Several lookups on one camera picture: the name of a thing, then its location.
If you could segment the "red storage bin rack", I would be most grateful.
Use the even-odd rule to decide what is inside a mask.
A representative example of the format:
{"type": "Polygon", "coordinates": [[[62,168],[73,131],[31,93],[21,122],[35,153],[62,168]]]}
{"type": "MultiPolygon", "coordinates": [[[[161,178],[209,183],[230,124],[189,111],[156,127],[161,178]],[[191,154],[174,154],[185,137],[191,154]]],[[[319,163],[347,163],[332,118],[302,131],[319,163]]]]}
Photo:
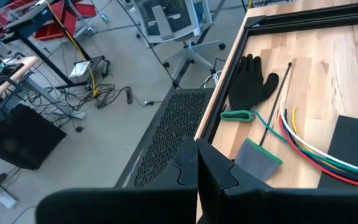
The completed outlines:
{"type": "Polygon", "coordinates": [[[0,0],[0,40],[9,43],[21,36],[35,40],[78,37],[96,29],[86,20],[97,15],[96,6],[84,0],[0,0]]]}

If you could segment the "black floor case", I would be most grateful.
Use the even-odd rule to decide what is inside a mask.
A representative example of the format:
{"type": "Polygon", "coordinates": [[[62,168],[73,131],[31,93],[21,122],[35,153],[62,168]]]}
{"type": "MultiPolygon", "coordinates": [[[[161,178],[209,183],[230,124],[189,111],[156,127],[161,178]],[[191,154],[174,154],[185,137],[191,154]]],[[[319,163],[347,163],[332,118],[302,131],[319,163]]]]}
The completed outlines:
{"type": "Polygon", "coordinates": [[[28,106],[19,104],[0,123],[0,159],[39,169],[67,134],[28,106]]]}

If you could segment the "black duct cover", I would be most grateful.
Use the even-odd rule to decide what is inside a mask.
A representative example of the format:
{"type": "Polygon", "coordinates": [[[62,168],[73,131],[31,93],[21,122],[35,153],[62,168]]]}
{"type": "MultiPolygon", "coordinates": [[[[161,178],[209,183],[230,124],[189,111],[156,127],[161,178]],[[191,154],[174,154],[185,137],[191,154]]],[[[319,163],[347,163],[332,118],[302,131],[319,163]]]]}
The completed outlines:
{"type": "MultiPolygon", "coordinates": [[[[339,115],[328,149],[330,156],[358,167],[358,118],[339,115]]],[[[358,173],[349,171],[345,177],[358,182],[358,173]]],[[[357,188],[358,186],[321,174],[318,188],[357,188]]]]}

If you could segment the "black work glove green cuff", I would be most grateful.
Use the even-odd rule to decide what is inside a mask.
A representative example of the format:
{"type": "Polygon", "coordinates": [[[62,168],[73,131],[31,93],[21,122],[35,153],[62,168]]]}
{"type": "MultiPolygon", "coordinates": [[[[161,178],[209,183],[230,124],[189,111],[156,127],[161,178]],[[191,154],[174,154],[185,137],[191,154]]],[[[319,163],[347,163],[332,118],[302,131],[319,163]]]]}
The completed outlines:
{"type": "Polygon", "coordinates": [[[255,107],[274,93],[279,76],[262,73],[262,61],[252,54],[242,56],[236,65],[228,89],[229,109],[220,114],[225,121],[249,122],[255,117],[255,107]]]}

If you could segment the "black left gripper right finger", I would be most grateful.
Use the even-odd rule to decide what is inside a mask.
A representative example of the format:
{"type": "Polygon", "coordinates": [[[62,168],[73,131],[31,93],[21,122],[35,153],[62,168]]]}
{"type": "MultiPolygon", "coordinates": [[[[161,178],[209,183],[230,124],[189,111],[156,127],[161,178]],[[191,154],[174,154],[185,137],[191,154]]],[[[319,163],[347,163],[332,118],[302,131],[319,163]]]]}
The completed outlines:
{"type": "Polygon", "coordinates": [[[273,188],[199,139],[198,224],[358,224],[358,189],[273,188]]]}

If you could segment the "white flat box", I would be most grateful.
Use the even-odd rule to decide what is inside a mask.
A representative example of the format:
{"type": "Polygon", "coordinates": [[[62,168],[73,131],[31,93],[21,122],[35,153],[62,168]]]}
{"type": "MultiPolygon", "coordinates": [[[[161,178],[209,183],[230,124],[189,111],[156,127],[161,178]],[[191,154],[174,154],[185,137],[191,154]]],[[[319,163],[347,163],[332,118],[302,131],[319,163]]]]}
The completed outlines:
{"type": "Polygon", "coordinates": [[[77,62],[74,64],[74,68],[71,71],[69,77],[70,78],[76,78],[76,77],[81,77],[85,74],[85,72],[87,71],[88,67],[92,64],[92,62],[90,61],[85,61],[85,62],[77,62]]]}

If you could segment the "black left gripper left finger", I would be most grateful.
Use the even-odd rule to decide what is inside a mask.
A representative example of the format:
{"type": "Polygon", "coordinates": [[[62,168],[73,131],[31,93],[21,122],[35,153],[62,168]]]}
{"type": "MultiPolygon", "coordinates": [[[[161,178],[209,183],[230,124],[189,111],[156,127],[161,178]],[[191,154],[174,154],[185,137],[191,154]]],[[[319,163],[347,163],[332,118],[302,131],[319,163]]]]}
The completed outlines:
{"type": "Polygon", "coordinates": [[[37,205],[36,224],[196,224],[198,146],[187,139],[145,187],[66,189],[37,205]]]}

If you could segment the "black perforated box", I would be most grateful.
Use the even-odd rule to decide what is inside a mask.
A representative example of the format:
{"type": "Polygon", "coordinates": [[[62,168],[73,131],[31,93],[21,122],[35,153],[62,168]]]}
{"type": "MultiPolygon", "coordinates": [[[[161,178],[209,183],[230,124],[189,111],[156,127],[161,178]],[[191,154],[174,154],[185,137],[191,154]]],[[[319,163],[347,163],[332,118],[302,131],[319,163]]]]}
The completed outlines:
{"type": "Polygon", "coordinates": [[[153,181],[182,142],[195,136],[213,91],[212,88],[171,89],[115,186],[143,187],[153,181]]]}

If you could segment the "grey mesh office chair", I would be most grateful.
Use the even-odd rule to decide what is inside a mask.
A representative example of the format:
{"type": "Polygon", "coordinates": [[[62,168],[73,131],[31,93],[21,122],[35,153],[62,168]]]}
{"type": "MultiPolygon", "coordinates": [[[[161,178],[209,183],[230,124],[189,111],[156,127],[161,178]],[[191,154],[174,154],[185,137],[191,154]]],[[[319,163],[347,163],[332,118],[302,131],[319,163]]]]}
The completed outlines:
{"type": "Polygon", "coordinates": [[[199,62],[212,69],[213,64],[201,56],[196,49],[216,45],[225,49],[219,40],[196,44],[204,28],[214,25],[208,0],[131,0],[139,13],[140,30],[150,44],[181,42],[183,48],[173,54],[182,62],[199,62]]]}

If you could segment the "long straight black zip tie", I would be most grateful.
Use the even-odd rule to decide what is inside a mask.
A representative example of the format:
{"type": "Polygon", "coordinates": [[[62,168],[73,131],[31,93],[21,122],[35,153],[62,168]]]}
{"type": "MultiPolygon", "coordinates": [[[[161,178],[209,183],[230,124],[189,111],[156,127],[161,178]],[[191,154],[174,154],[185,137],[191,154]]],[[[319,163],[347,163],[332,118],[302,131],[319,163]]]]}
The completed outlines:
{"type": "Polygon", "coordinates": [[[262,146],[263,143],[264,143],[264,141],[265,141],[265,138],[266,138],[267,133],[268,133],[269,128],[270,128],[270,123],[272,122],[272,119],[273,119],[273,115],[274,115],[274,113],[276,112],[276,107],[277,107],[278,99],[279,99],[279,97],[280,97],[280,95],[281,95],[283,86],[284,86],[285,81],[286,81],[286,79],[287,79],[287,76],[288,76],[288,74],[289,74],[289,72],[290,72],[290,69],[291,69],[291,67],[292,67],[292,64],[293,64],[292,62],[289,62],[289,63],[288,63],[288,67],[287,67],[287,69],[286,69],[286,72],[285,72],[285,74],[284,74],[284,77],[283,77],[283,79],[282,79],[282,81],[281,81],[281,84],[279,85],[278,93],[277,93],[277,95],[276,95],[276,97],[275,97],[275,101],[274,101],[274,103],[273,103],[273,106],[272,106],[270,115],[269,115],[269,117],[268,117],[268,121],[267,121],[267,122],[265,122],[265,121],[263,122],[263,124],[265,125],[265,131],[264,131],[264,133],[263,133],[263,135],[262,135],[262,138],[261,138],[261,140],[260,140],[260,142],[259,142],[259,146],[262,146]]]}

